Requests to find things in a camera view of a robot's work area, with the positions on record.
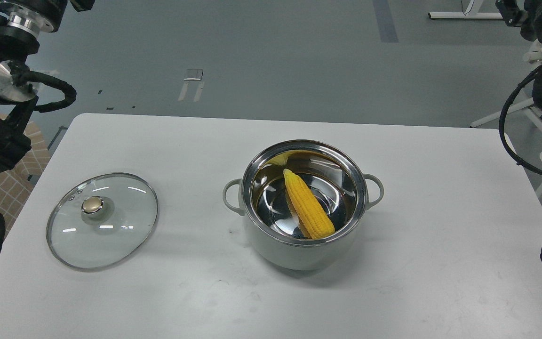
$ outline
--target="corn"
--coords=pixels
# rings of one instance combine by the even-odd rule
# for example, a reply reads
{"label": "corn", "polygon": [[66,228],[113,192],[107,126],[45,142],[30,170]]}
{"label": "corn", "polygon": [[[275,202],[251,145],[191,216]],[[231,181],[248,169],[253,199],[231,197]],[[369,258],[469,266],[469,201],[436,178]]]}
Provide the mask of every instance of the corn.
{"label": "corn", "polygon": [[298,228],[301,230],[303,236],[310,239],[311,235],[308,233],[307,228],[303,225],[303,221],[298,217],[298,213],[296,212],[294,204],[292,203],[289,195],[286,195],[286,202],[288,202],[288,210],[290,210],[290,214],[292,214],[292,217],[295,219],[295,221],[297,221]]}
{"label": "corn", "polygon": [[334,234],[334,224],[327,217],[307,184],[287,168],[284,169],[284,181],[288,197],[292,200],[294,209],[310,238],[321,239]]}

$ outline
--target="pot rim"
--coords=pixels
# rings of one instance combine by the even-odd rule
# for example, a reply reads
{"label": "pot rim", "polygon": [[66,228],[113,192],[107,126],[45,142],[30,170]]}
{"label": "pot rim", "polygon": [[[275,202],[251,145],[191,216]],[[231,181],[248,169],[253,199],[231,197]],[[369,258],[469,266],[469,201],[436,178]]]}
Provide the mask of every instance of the pot rim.
{"label": "pot rim", "polygon": [[[353,183],[355,185],[356,197],[355,208],[353,210],[352,217],[340,230],[330,236],[316,240],[307,240],[297,239],[291,236],[280,234],[271,230],[268,225],[265,225],[265,223],[263,223],[263,221],[260,219],[254,209],[254,206],[252,204],[252,183],[254,177],[258,173],[258,170],[260,170],[262,165],[274,156],[292,150],[310,151],[329,157],[333,161],[340,164],[340,166],[348,172],[348,174],[353,180]],[[248,164],[239,189],[240,195],[245,205],[247,216],[250,218],[251,221],[254,222],[256,227],[258,227],[258,229],[266,233],[274,240],[296,247],[317,247],[337,241],[340,238],[346,236],[347,234],[352,232],[353,229],[355,229],[355,227],[359,224],[361,217],[365,213],[365,204],[367,202],[367,185],[365,182],[365,178],[363,177],[363,172],[361,172],[359,167],[357,167],[357,164],[355,164],[355,162],[350,157],[348,157],[346,154],[344,154],[344,152],[338,150],[337,148],[323,142],[307,139],[295,139],[280,142],[279,144],[269,146],[265,150],[260,152]]]}

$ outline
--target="gray floor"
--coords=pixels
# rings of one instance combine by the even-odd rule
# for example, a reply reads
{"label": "gray floor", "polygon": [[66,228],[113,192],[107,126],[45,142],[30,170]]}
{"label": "gray floor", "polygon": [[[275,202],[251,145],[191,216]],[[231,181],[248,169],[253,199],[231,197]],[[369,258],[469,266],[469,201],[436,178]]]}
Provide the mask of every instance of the gray floor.
{"label": "gray floor", "polygon": [[[427,15],[460,10],[457,0],[99,0],[39,37],[28,64],[78,99],[33,119],[48,141],[83,112],[468,127],[527,75],[530,43],[501,21]],[[492,0],[483,11],[496,11]],[[204,69],[198,102],[196,86],[178,101],[187,68]],[[540,164],[542,136],[525,118],[508,133]]]}

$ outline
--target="white metal frame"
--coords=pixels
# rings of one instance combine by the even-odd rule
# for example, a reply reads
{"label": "white metal frame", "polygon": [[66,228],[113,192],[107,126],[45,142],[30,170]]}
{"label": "white metal frame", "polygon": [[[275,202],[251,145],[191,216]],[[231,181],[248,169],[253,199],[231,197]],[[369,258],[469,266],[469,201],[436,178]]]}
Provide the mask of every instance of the white metal frame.
{"label": "white metal frame", "polygon": [[[542,114],[541,112],[536,112],[537,108],[534,107],[533,99],[527,99],[525,101],[521,101],[520,103],[517,103],[515,105],[510,106],[510,109],[507,111],[507,114],[511,114],[513,112],[523,110],[526,117],[538,128],[538,130],[542,133],[542,120],[539,118],[539,114]],[[501,112],[495,112],[491,115],[485,116],[482,119],[476,120],[473,123],[471,123],[470,127],[478,127],[482,124],[486,124],[487,122],[496,120],[501,115]],[[535,190],[536,196],[540,197],[542,195],[542,182],[541,184],[536,188]]]}
{"label": "white metal frame", "polygon": [[464,13],[461,12],[430,12],[430,19],[503,19],[501,13],[479,13],[484,0],[470,0]]}

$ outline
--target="pot handle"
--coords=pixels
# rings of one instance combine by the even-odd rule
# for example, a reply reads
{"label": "pot handle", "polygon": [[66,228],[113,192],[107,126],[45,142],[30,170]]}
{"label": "pot handle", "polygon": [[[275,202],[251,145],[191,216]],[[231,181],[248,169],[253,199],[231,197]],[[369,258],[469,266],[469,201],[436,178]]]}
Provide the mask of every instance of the pot handle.
{"label": "pot handle", "polygon": [[235,206],[232,206],[228,201],[227,201],[227,190],[232,187],[232,186],[235,186],[235,185],[240,185],[241,184],[241,179],[236,179],[236,180],[232,180],[230,182],[227,183],[227,185],[225,185],[225,188],[223,189],[223,202],[225,204],[225,206],[227,206],[227,208],[229,208],[230,210],[234,211],[235,213],[241,215],[241,216],[244,216],[246,214],[246,211],[241,209],[241,208],[237,208]]}
{"label": "pot handle", "polygon": [[371,174],[363,174],[363,178],[365,178],[366,180],[372,180],[372,182],[375,182],[376,185],[378,185],[379,189],[380,189],[380,196],[372,201],[372,202],[367,202],[365,204],[365,210],[369,210],[372,206],[375,206],[378,204],[378,202],[380,202],[380,200],[382,200],[383,198],[383,185],[382,185],[382,182],[376,178],[375,176],[372,176]]}

